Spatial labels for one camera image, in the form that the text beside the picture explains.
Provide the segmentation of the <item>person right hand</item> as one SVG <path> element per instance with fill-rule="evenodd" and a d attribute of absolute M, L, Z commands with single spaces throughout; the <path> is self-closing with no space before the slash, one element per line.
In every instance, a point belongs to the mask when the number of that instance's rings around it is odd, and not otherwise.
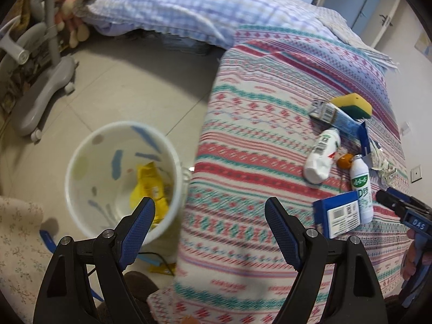
<path fill-rule="evenodd" d="M 402 262 L 401 266 L 401 275 L 403 279 L 409 280 L 411 276 L 413 276 L 416 272 L 416 264 L 415 264 L 415 257 L 417 253 L 417 249 L 415 247 L 414 239 L 416 236 L 416 232 L 414 232 L 412 229 L 409 229 L 407 231 L 408 238 L 412 239 L 413 242 L 410 244 L 408 250 L 405 253 L 404 260 Z"/>

